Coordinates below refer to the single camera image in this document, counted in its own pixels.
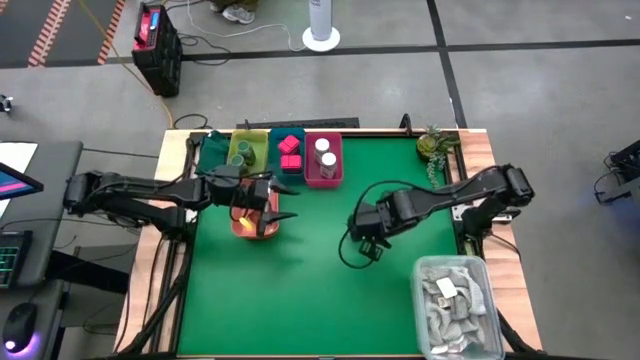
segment pink container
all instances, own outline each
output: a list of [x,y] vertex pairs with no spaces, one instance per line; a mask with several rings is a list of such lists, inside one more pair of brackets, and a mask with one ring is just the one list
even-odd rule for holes
[[[329,151],[336,155],[336,173],[333,179],[326,179],[320,175],[320,164],[315,159],[316,140],[325,138],[329,140]],[[342,166],[342,135],[337,132],[307,133],[305,143],[305,167],[304,179],[307,185],[313,188],[336,188],[342,183],[344,169]]]

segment blue container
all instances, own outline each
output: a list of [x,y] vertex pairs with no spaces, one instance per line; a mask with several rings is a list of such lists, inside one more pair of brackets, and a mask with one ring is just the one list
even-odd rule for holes
[[[293,135],[300,141],[299,154],[302,157],[302,171],[300,174],[285,174],[280,168],[280,150],[278,144],[282,142],[287,136]],[[283,128],[283,129],[271,129],[269,131],[269,170],[273,171],[273,174],[285,185],[304,185],[304,135],[305,132],[300,128]]]

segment potted plant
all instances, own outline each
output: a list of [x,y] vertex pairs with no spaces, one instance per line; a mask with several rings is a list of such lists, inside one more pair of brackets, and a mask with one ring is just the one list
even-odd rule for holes
[[460,141],[456,136],[447,135],[436,126],[428,126],[427,133],[418,138],[416,152],[418,157],[427,163],[427,174],[433,187],[440,186],[436,171],[444,168],[446,156],[452,153],[451,149],[458,144]]

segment red cube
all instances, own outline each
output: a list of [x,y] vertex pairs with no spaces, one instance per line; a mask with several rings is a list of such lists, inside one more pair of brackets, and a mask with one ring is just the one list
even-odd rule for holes
[[280,167],[285,174],[298,174],[302,172],[302,156],[284,155],[280,157]]
[[289,135],[278,144],[278,149],[282,155],[297,154],[300,148],[300,140],[293,135]]

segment green mat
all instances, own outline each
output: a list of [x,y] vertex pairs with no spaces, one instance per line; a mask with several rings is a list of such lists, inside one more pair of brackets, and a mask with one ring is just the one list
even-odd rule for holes
[[[421,256],[456,254],[450,213],[391,238],[393,248],[369,268],[350,269],[337,246],[362,191],[380,180],[429,181],[413,139],[345,138],[344,163],[338,189],[299,186],[301,195],[280,197],[281,209],[299,217],[270,240],[234,237],[227,208],[201,214],[178,354],[419,353],[410,274]],[[366,261],[345,244],[348,260]]]

